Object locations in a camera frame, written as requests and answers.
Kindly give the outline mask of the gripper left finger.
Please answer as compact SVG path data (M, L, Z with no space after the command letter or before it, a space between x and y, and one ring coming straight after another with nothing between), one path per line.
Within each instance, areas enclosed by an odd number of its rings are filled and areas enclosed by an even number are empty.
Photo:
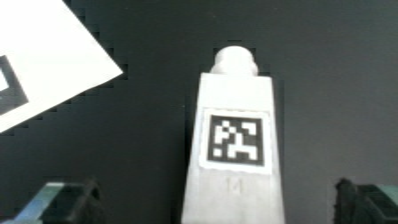
M10 224L106 224L97 182L47 182Z

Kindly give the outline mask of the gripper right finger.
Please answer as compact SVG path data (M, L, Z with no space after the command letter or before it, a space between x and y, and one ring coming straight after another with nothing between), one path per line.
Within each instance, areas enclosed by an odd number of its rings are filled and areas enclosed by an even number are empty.
M398 185L335 184L333 224L398 224Z

